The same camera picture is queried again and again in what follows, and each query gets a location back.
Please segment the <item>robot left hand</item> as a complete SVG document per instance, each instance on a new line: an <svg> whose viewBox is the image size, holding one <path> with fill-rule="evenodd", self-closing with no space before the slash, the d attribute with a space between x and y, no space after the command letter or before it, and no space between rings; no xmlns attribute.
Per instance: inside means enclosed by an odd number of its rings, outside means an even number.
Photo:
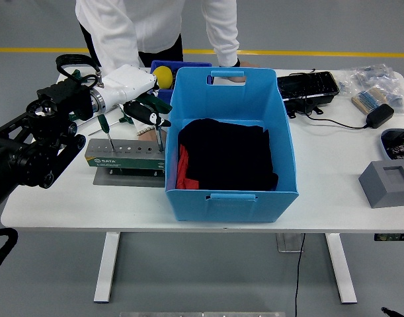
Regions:
<svg viewBox="0 0 404 317"><path fill-rule="evenodd" d="M124 113L146 125L170 127L163 116L172 107L157 96L157 77L131 65L123 65L107 76L91 91L93 110L103 114L115 105Z"/></svg>

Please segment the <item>person's left hand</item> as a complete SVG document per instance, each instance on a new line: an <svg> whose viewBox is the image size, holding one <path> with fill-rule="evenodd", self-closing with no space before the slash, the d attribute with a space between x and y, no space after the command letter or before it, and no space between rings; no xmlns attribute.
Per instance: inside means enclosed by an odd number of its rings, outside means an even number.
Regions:
<svg viewBox="0 0 404 317"><path fill-rule="evenodd" d="M240 61L239 62L239 67L243 68L259 68L260 65L254 64L254 63L249 63L248 61ZM234 83L244 83L247 79L246 76L239 76L239 77L229 77L228 78L230 81Z"/></svg>

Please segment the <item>person's right hand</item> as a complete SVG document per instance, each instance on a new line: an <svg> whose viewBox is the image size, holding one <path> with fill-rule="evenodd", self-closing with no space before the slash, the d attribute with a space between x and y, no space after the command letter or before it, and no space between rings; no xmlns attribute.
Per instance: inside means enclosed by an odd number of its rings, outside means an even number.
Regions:
<svg viewBox="0 0 404 317"><path fill-rule="evenodd" d="M137 133L138 139L142 141L155 141L157 139L154 126L145 127Z"/></svg>

